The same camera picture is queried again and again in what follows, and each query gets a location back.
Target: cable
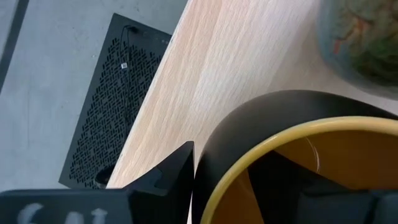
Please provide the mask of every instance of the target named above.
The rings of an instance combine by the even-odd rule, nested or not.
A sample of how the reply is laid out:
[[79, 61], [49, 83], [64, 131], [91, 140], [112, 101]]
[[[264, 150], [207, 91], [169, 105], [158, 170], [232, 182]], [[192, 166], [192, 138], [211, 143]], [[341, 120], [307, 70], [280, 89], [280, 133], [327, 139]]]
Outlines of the cable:
[[124, 90], [123, 90], [123, 98], [124, 98], [124, 114], [123, 114], [123, 117], [124, 117], [124, 138], [125, 139], [127, 139], [127, 137], [128, 137], [128, 133], [129, 133], [129, 130], [128, 130], [128, 122], [129, 122], [129, 120], [128, 120], [128, 117], [127, 117], [127, 114], [128, 114], [128, 96], [129, 96], [129, 91], [130, 91], [130, 79], [129, 79], [129, 77], [130, 77], [130, 62], [131, 62], [131, 49], [130, 49], [130, 40], [129, 40], [129, 28], [132, 28], [133, 26], [129, 26], [129, 25], [126, 25], [126, 26], [124, 26], [123, 28], [122, 28], [122, 32], [121, 32], [121, 35], [120, 35], [120, 44], [119, 44], [119, 53], [120, 53], [120, 55], [119, 55], [119, 57], [120, 57], [120, 59], [121, 59], [121, 63], [123, 63], [123, 55], [124, 55], [124, 49], [123, 49], [123, 54], [122, 54], [122, 50], [121, 50], [121, 46], [122, 46], [122, 44], [123, 44], [123, 34], [124, 34], [124, 30], [126, 29], [127, 30], [127, 75], [126, 75], [126, 77], [125, 77], [125, 79], [124, 79], [124, 81], [126, 82], [126, 84], [124, 85]]

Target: wooden desk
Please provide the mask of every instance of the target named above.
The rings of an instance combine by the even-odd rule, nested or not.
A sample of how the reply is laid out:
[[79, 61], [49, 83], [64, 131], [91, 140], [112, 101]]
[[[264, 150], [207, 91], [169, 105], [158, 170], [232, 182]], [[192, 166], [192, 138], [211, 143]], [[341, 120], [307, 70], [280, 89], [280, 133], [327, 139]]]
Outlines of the wooden desk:
[[108, 187], [123, 187], [187, 140], [197, 161], [216, 125], [255, 96], [309, 89], [398, 113], [326, 68], [317, 50], [319, 0], [189, 0]]

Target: black plastic object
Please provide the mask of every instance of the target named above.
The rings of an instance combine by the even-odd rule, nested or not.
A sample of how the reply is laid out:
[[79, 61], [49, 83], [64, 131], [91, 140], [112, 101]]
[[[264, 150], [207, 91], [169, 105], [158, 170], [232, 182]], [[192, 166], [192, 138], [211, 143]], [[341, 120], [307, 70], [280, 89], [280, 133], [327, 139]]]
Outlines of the black plastic object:
[[264, 223], [398, 223], [395, 191], [350, 190], [275, 151], [248, 173]]
[[221, 178], [265, 139], [309, 121], [340, 116], [398, 119], [375, 106], [319, 91], [289, 90], [269, 93], [232, 111], [209, 137], [195, 174], [192, 223], [200, 223], [210, 195]]
[[106, 167], [105, 169], [99, 171], [97, 175], [95, 176], [95, 184], [100, 188], [100, 189], [105, 189], [113, 172], [115, 165]]
[[4, 80], [8, 72], [8, 68], [11, 63], [12, 55], [14, 53], [15, 46], [17, 45], [17, 40], [19, 36], [19, 31], [21, 31], [22, 22], [25, 18], [26, 9], [29, 0], [17, 0], [16, 7], [14, 9], [14, 16], [11, 21], [9, 30], [2, 30], [2, 33], [7, 33], [6, 42], [4, 43], [4, 48], [0, 56], [0, 93]]
[[123, 189], [15, 190], [0, 194], [0, 223], [186, 224], [193, 142]]
[[115, 165], [170, 38], [113, 15], [62, 169], [61, 184], [73, 189], [103, 186], [102, 179], [98, 182], [95, 178]]

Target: gray floor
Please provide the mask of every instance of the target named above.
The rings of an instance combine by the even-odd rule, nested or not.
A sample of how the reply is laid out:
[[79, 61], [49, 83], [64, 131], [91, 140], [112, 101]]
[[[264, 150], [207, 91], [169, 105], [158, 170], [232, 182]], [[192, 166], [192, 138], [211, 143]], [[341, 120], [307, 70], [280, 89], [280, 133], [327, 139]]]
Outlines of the gray floor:
[[[112, 14], [172, 34], [186, 2], [30, 0], [0, 94], [0, 191], [63, 187], [58, 178]], [[1, 1], [0, 30], [14, 3]]]

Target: black device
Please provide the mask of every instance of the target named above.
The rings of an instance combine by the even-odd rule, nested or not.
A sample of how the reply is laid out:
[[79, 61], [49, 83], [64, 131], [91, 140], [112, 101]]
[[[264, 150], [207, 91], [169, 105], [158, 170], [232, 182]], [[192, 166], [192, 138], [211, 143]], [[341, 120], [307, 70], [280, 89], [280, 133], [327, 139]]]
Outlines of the black device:
[[113, 14], [62, 168], [61, 184], [71, 189], [103, 188], [98, 174], [115, 165], [170, 38]]
[[[286, 172], [293, 171], [303, 176], [297, 179], [296, 186], [299, 187], [288, 194], [296, 195], [295, 199], [268, 215], [268, 223], [279, 223], [272, 217], [274, 220], [285, 220], [284, 223], [311, 224], [320, 220], [333, 224], [398, 223], [398, 194], [395, 191], [348, 190], [311, 174], [277, 153], [270, 154], [267, 159], [278, 161], [274, 164], [285, 164]], [[186, 142], [123, 189], [13, 190], [1, 193], [0, 223], [186, 224], [193, 176], [193, 142]], [[261, 202], [259, 204], [260, 207], [267, 207]]]
[[186, 223], [193, 142], [123, 189], [12, 190], [0, 194], [0, 223]]

